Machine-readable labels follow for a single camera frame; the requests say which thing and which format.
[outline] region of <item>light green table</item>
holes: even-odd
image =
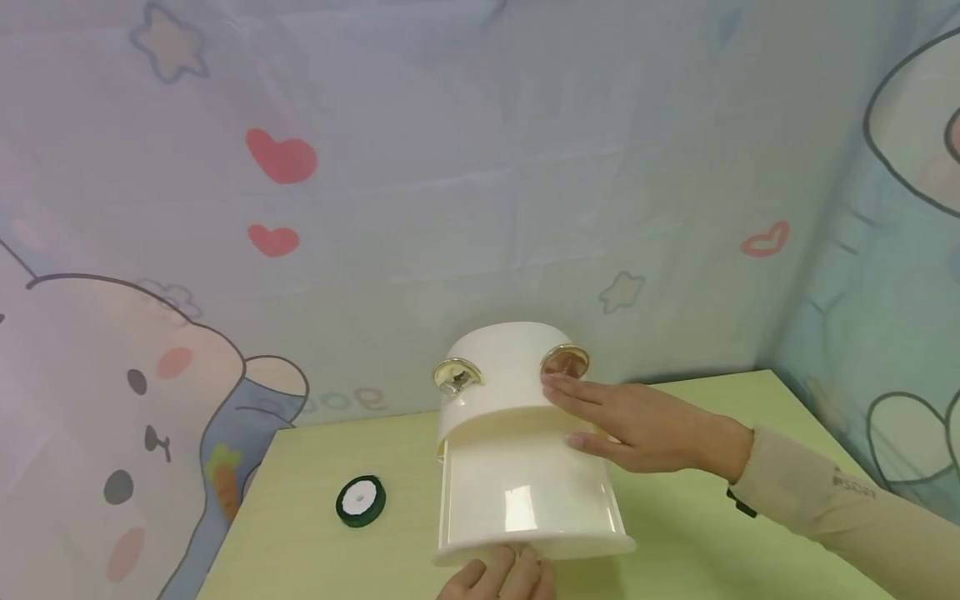
[[[747,424],[764,423],[863,471],[771,372],[659,386]],[[452,571],[437,543],[437,415],[281,431],[200,600],[434,600]],[[349,529],[334,505],[355,476],[387,491],[380,519]],[[559,564],[561,600],[890,600],[820,546],[737,511],[718,478],[612,473],[638,550]]]

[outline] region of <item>star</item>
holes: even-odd
[[[150,66],[165,84],[176,83],[184,73],[210,75],[203,56],[204,35],[157,3],[147,3],[143,24],[130,33],[130,41],[150,57]]]
[[[599,299],[604,303],[604,314],[609,315],[618,308],[633,306],[646,281],[647,279],[644,276],[634,277],[626,271],[621,271],[613,280],[613,284],[600,292]]]

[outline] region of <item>sleeve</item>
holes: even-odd
[[[762,427],[738,502],[823,545],[898,600],[960,598],[960,527]]]

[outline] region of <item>white plastic container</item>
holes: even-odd
[[[444,392],[435,565],[465,564],[501,544],[530,543],[556,561],[636,549],[607,463],[564,442],[591,425],[543,397],[542,371],[579,377],[588,364],[584,350],[540,323],[477,329],[450,349],[434,371]]]

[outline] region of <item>black strap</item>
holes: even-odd
[[[750,508],[749,506],[747,506],[746,504],[744,504],[743,502],[740,502],[740,500],[735,495],[733,495],[733,492],[730,491],[730,488],[727,488],[727,498],[736,502],[736,505],[735,505],[736,510],[740,511],[741,513],[748,516],[749,518],[756,518],[756,511]]]

